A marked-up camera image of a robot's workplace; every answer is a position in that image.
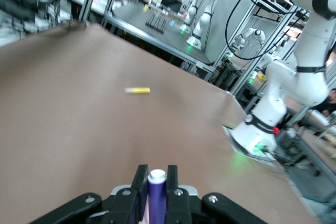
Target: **table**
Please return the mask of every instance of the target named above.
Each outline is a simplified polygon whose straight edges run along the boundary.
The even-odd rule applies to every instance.
[[[222,125],[245,113],[225,91],[99,25],[56,27],[0,55],[0,223],[27,223],[85,192],[105,199],[139,164],[175,164],[181,184],[268,223],[318,223],[280,170],[233,151]]]
[[[108,14],[105,19],[112,25],[188,61],[208,73],[215,71],[215,68],[210,66],[213,62],[204,51],[197,50],[186,43],[189,35],[181,34],[178,24],[175,24],[174,27],[167,26],[164,34],[146,26],[150,10],[145,13],[143,8],[144,5],[141,3],[129,3],[115,9],[113,15]]]
[[[336,185],[336,159],[330,158],[321,147],[320,139],[308,131],[300,134],[302,141],[299,142],[303,152],[307,154],[315,165]]]

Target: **white cap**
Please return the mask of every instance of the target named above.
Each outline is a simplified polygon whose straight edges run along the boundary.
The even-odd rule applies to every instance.
[[[152,184],[161,184],[167,180],[166,172],[161,169],[155,169],[150,172],[148,181]]]

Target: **green light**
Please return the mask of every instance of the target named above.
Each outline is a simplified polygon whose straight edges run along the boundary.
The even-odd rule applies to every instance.
[[[263,139],[263,137],[259,134],[257,134],[256,136],[252,136],[249,141],[246,143],[246,148],[248,150],[253,150],[254,147],[260,143],[260,141]]]
[[[193,50],[193,46],[189,45],[188,48],[187,48],[187,51],[191,51],[191,50]]]
[[[228,167],[235,176],[238,176],[238,174],[244,173],[244,171],[247,169],[249,164],[249,159],[240,153],[235,153],[230,158],[230,162],[225,165],[225,167]]]
[[[186,30],[187,30],[187,28],[184,26],[181,30],[181,34],[184,34]]]
[[[228,55],[228,57],[227,57],[227,59],[231,60],[232,59],[232,55],[233,55],[233,52],[230,52],[229,55]]]
[[[264,149],[264,147],[262,145],[260,145],[259,143],[257,143],[255,145],[255,147],[257,147],[258,149],[260,149],[261,151]]]

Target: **screw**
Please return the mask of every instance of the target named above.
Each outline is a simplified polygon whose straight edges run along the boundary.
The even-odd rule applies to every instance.
[[[86,202],[86,203],[92,203],[92,202],[94,202],[95,200],[96,200],[95,198],[89,196],[89,197],[85,200],[85,202]]]
[[[218,201],[217,197],[215,195],[210,195],[208,197],[208,200],[212,203],[216,203]]]
[[[176,189],[174,191],[174,194],[177,195],[177,196],[181,196],[183,194],[183,191],[181,189]]]
[[[131,191],[129,191],[129,190],[125,190],[125,191],[123,191],[122,192],[122,194],[124,195],[124,196],[127,196],[127,195],[130,195],[131,194]]]

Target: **yellow battery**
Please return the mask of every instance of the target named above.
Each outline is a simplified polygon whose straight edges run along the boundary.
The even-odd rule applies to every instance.
[[[257,78],[259,78],[259,79],[262,80],[262,81],[266,81],[266,76],[263,75],[262,73],[258,73],[258,74],[257,74]]]
[[[150,88],[125,88],[126,94],[149,94]]]
[[[146,13],[148,11],[148,5],[145,5],[143,11]]]

